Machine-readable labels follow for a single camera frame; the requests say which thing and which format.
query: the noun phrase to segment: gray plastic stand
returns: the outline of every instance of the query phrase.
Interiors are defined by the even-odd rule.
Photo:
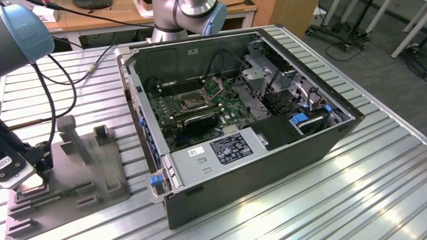
[[[77,136],[73,116],[57,119],[63,142],[51,144],[47,183],[9,191],[6,239],[23,240],[129,198],[114,133],[103,125]]]

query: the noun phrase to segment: cardboard box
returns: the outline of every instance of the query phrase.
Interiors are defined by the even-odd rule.
[[[59,11],[57,10],[51,10],[42,6],[34,6],[31,12],[43,23],[55,23],[58,21]]]

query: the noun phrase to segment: desk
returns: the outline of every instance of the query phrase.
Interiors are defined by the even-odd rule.
[[[54,3],[63,8],[81,13],[86,14],[89,12],[89,10],[75,7],[70,0],[57,0]],[[228,6],[226,10],[226,19],[242,18],[241,28],[249,28],[252,26],[253,14],[257,10],[256,5],[250,6],[244,3],[238,3]],[[153,26],[153,18],[143,18],[139,16],[133,0],[115,0],[113,1],[110,8],[94,10],[90,15],[114,19],[129,24]],[[59,12],[58,21],[45,23],[45,26],[54,37],[66,38],[69,42],[77,45],[81,45],[78,39],[79,36],[143,29],[143,27],[139,26],[122,25],[63,11]],[[70,48],[71,50],[79,49],[74,45],[70,45]]]
[[[162,203],[146,189],[147,166],[135,135],[111,51],[77,87],[75,131],[113,129],[130,198],[46,231],[34,240],[129,239],[424,239],[427,237],[427,138],[334,66],[290,34],[273,25],[262,29],[365,115],[365,119],[325,157],[284,179],[248,194],[185,226],[169,230]],[[119,45],[137,46],[141,42]],[[53,53],[77,79],[106,47]],[[43,74],[66,78],[43,57]],[[69,87],[47,82],[54,106],[71,102]],[[49,117],[49,104],[29,66],[0,80],[1,120],[9,125]],[[49,123],[17,131],[30,144],[49,137]],[[58,133],[53,141],[59,141]],[[0,228],[6,214],[0,198]]]

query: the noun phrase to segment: wooden desk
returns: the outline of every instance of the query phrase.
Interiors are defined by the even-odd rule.
[[[85,14],[89,13],[89,10],[75,7],[71,0],[57,0],[54,3],[73,11],[78,11]],[[256,5],[248,6],[244,3],[230,5],[226,8],[226,19],[242,18],[241,28],[249,28],[252,26],[256,10]],[[109,8],[94,10],[90,15],[109,18],[129,24],[143,24],[153,26],[153,18],[143,18],[139,16],[133,4],[133,0],[114,0]],[[78,45],[81,44],[78,39],[79,36],[143,28],[139,26],[122,25],[63,11],[59,12],[58,21],[53,23],[45,23],[45,25],[54,37],[66,38],[69,42]],[[70,47],[71,50],[79,49],[74,45],[70,45]]]

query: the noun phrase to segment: motherboard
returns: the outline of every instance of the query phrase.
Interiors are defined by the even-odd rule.
[[[147,100],[170,152],[230,134],[254,122],[234,78],[157,82]]]

